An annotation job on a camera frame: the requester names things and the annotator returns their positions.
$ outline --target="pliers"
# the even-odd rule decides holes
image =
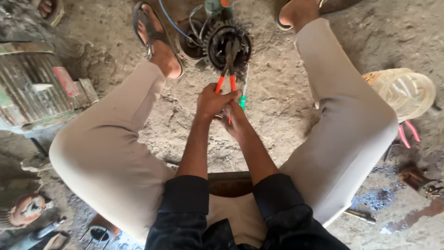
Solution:
[[[410,129],[410,131],[413,134],[413,137],[415,138],[415,141],[420,142],[421,139],[419,138],[419,134],[418,131],[416,130],[416,128],[413,126],[413,124],[410,122],[410,120],[405,120],[404,123],[407,125],[407,127]],[[402,123],[399,124],[398,127],[398,132],[399,132],[399,137],[401,137],[402,142],[404,143],[404,145],[409,149],[410,148],[410,144],[407,141],[407,138],[405,137],[404,134],[404,127],[402,125]]]
[[[236,80],[234,77],[234,60],[236,59],[236,55],[238,54],[241,43],[238,38],[234,39],[234,42],[228,41],[225,46],[225,58],[226,64],[222,70],[221,76],[219,77],[218,84],[216,86],[216,94],[219,94],[221,90],[222,84],[225,80],[226,72],[230,74],[230,87],[231,91],[236,90]]]

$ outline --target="gear teeth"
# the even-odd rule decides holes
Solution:
[[[207,32],[207,34],[205,35],[205,38],[203,39],[203,44],[204,47],[202,49],[203,51],[203,56],[204,56],[204,61],[207,65],[210,65],[213,70],[215,71],[220,71],[218,68],[216,68],[216,66],[214,66],[211,63],[210,60],[210,56],[208,55],[208,50],[209,50],[209,45],[210,45],[210,39],[211,37],[217,33],[220,29],[222,29],[223,27],[236,27],[238,23],[235,22],[234,20],[226,20],[226,21],[216,21],[215,24],[213,25],[213,27],[210,27],[210,30]]]

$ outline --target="dusty floor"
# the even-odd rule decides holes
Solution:
[[[203,1],[164,2],[177,21],[186,18]],[[66,0],[65,4],[67,13],[56,28],[57,34],[64,37],[67,47],[71,48],[63,55],[63,61],[73,78],[91,78],[96,91],[103,97],[145,57],[131,28],[133,2]],[[319,114],[311,108],[306,72],[292,45],[295,35],[276,27],[274,5],[273,0],[242,0],[237,1],[235,11],[241,21],[252,23],[254,37],[246,114],[276,165],[281,165],[303,143]],[[410,68],[434,81],[438,105],[444,106],[441,101],[444,95],[443,9],[444,2],[439,0],[363,0],[325,18],[330,20],[333,31],[359,72]],[[169,24],[167,30],[176,35]],[[181,159],[198,93],[218,78],[210,69],[199,72],[191,61],[185,61],[185,65],[185,77],[167,82],[146,127],[140,132],[139,141],[147,144],[158,158],[171,163]],[[444,130],[443,119],[444,113],[439,116],[427,113],[415,119],[413,123],[422,142],[415,143],[412,149],[394,149],[395,157],[385,165],[380,163],[357,193],[354,205],[370,212],[377,224],[369,225],[342,215],[328,227],[333,235],[356,250],[444,249],[444,213],[432,218],[420,217],[402,232],[380,233],[387,223],[400,222],[430,205],[430,201],[410,188],[399,185],[396,170],[400,163],[413,159],[419,166],[428,167],[429,177],[444,177],[444,137],[440,136]],[[18,168],[21,159],[36,152],[32,144],[20,136],[2,132],[0,138],[3,167]],[[247,170],[239,147],[219,125],[211,127],[208,157],[210,172]],[[59,213],[70,217],[62,228],[69,230],[73,237],[69,249],[85,247],[78,239],[95,212],[53,171],[42,173],[42,178],[46,183],[44,189],[55,199]],[[372,203],[375,200],[381,204],[375,206]],[[122,238],[113,249],[141,247],[125,236]]]

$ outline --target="black shirt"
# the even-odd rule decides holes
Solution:
[[[268,228],[261,250],[348,250],[313,219],[289,176],[268,176],[254,186],[253,195]],[[203,178],[186,175],[168,180],[145,250],[257,250],[234,243],[228,219],[206,230],[209,197]]]

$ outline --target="foot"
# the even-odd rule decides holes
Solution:
[[[151,19],[154,25],[154,28],[157,31],[164,33],[162,24],[154,14],[151,7],[147,4],[142,4],[142,9],[144,9],[145,12],[148,13],[149,18]],[[148,41],[147,29],[140,20],[139,20],[139,26],[137,27],[137,33],[142,38],[143,43],[147,44]],[[179,61],[177,61],[177,58],[174,55],[173,50],[166,43],[158,39],[154,40],[151,45],[151,49],[153,57],[151,58],[150,62],[159,66],[160,70],[163,72],[165,77],[177,78],[180,76],[182,69],[180,68]]]
[[[320,0],[291,0],[279,13],[279,22],[291,25],[298,33],[309,22],[319,18]]]

